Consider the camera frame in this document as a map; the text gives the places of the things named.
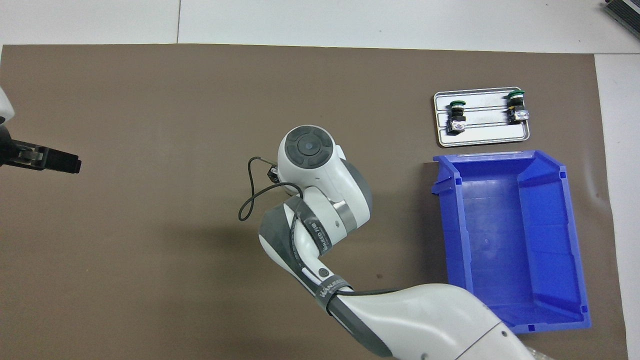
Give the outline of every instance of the metal tray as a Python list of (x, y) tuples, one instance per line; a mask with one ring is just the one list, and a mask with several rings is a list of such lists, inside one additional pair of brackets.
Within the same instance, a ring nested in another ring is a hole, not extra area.
[[(436, 113), (438, 142), (444, 147), (468, 146), (488, 143), (521, 142), (529, 138), (529, 121), (510, 124), (507, 119), (507, 94), (521, 90), (517, 86), (476, 90), (437, 92), (433, 96)], [(449, 103), (463, 100), (466, 130), (458, 135), (447, 133)]]

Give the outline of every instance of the white panel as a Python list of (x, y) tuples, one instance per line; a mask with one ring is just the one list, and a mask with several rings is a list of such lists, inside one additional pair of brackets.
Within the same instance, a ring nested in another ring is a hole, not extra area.
[(0, 0), (0, 44), (175, 43), (179, 0)]
[(640, 53), (601, 0), (182, 0), (182, 43)]
[(609, 197), (616, 233), (622, 308), (630, 360), (640, 359), (640, 55), (596, 55), (607, 155)]

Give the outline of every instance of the brown table surface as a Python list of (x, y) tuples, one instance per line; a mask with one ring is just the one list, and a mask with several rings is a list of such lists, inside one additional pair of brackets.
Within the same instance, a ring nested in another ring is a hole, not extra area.
[[(6, 45), (15, 139), (79, 154), (78, 175), (0, 171), (7, 359), (374, 359), (263, 252), (246, 160), (317, 124), (374, 192), (325, 262), (356, 289), (446, 281), (439, 154), (541, 149), (568, 167), (593, 326), (521, 336), (562, 359), (624, 359), (594, 59), (241, 45)], [(519, 86), (531, 138), (437, 146), (437, 91)], [(256, 167), (257, 187), (268, 185)]]

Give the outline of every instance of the gray circular cap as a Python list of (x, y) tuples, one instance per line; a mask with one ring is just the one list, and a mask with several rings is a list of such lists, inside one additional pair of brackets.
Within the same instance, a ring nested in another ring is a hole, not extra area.
[(333, 154), (333, 141), (326, 131), (313, 126), (291, 130), (284, 143), (287, 158), (301, 168), (318, 168)]

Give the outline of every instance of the blue plastic bin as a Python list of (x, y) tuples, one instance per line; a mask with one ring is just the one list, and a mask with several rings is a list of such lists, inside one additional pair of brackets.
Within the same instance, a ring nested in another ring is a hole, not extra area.
[(517, 334), (590, 327), (565, 166), (542, 151), (433, 159), (449, 282)]

